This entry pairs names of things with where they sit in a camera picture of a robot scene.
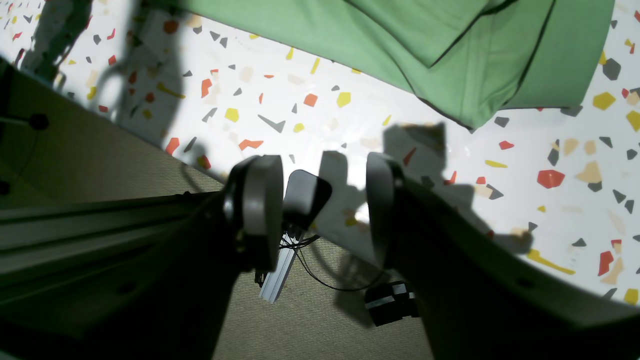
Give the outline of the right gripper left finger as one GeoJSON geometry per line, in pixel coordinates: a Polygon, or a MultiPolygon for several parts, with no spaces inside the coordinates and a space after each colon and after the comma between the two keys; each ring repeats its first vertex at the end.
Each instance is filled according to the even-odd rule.
{"type": "Polygon", "coordinates": [[[242,272],[274,271],[279,155],[220,191],[1,212],[1,358],[210,360],[242,272]]]}

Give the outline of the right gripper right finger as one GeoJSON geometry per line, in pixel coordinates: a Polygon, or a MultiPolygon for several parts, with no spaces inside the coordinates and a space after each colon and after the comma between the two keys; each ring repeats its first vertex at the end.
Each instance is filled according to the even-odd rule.
{"type": "Polygon", "coordinates": [[[436,360],[637,360],[639,308],[535,269],[384,153],[366,159],[375,255],[413,290],[436,360]]]}

